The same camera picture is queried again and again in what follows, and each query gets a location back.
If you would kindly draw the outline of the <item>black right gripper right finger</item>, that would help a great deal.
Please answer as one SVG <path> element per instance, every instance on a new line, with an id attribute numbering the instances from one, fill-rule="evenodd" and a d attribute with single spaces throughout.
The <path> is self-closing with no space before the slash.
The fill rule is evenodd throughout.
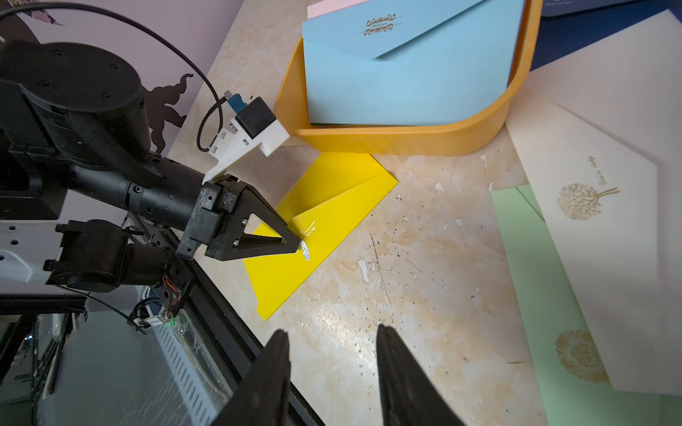
<path id="1" fill-rule="evenodd" d="M 438 393 L 395 328 L 379 325 L 376 344 L 383 424 L 465 425 Z"/>

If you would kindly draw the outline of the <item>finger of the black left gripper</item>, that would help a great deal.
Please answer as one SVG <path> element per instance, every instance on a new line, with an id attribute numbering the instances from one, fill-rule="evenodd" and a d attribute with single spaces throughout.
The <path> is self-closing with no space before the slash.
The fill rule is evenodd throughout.
<path id="1" fill-rule="evenodd" d="M 265 198 L 244 182 L 223 182 L 216 234 L 205 255 L 218 261 L 293 254 L 300 238 Z"/>

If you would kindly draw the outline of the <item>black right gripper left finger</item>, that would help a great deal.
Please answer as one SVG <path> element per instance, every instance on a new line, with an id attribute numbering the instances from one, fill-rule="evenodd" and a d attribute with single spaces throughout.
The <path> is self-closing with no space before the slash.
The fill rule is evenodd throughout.
<path id="1" fill-rule="evenodd" d="M 290 388 L 289 337 L 279 329 L 211 425 L 284 425 Z"/>

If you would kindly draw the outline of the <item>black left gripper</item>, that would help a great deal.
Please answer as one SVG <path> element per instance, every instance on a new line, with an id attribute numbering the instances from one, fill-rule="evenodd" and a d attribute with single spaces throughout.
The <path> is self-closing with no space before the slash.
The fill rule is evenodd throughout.
<path id="1" fill-rule="evenodd" d="M 230 259 L 237 181 L 152 153 L 135 69 L 87 44 L 14 40 L 1 51 L 1 217 L 58 218 L 68 191 L 181 230 L 181 257 L 204 245 Z"/>

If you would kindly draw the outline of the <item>yellow envelope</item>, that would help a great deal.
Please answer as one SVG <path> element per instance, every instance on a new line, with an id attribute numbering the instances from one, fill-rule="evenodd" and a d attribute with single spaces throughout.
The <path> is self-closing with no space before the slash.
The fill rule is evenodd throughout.
<path id="1" fill-rule="evenodd" d="M 295 251 L 244 261 L 259 316 L 268 320 L 397 183 L 369 154 L 320 154 L 276 206 L 301 240 Z"/>

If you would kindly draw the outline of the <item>light blue envelope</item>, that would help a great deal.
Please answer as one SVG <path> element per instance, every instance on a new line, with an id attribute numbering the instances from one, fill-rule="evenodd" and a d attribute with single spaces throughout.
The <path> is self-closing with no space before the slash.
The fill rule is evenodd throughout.
<path id="1" fill-rule="evenodd" d="M 367 1 L 305 21 L 312 124 L 454 124 L 506 91 L 522 1 Z"/>

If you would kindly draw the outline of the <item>pink envelope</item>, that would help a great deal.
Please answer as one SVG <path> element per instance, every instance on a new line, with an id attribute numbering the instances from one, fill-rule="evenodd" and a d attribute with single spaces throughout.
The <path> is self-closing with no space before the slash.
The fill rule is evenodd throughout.
<path id="1" fill-rule="evenodd" d="M 321 0 L 307 7 L 307 19 L 311 20 L 325 14 L 360 5 L 366 1 L 367 0 Z"/>

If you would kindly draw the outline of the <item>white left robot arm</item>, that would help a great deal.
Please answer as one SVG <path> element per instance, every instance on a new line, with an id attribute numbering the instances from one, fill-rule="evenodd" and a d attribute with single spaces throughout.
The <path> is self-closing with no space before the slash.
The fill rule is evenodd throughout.
<path id="1" fill-rule="evenodd" d="M 159 286 L 199 248 L 219 261 L 291 254 L 300 239 L 230 159 L 201 173 L 151 150 L 136 70 L 87 44 L 13 40 L 1 51 L 1 217 L 57 220 L 68 191 L 181 231 L 176 250 L 142 245 L 100 219 L 56 225 L 48 283 L 109 292 Z"/>

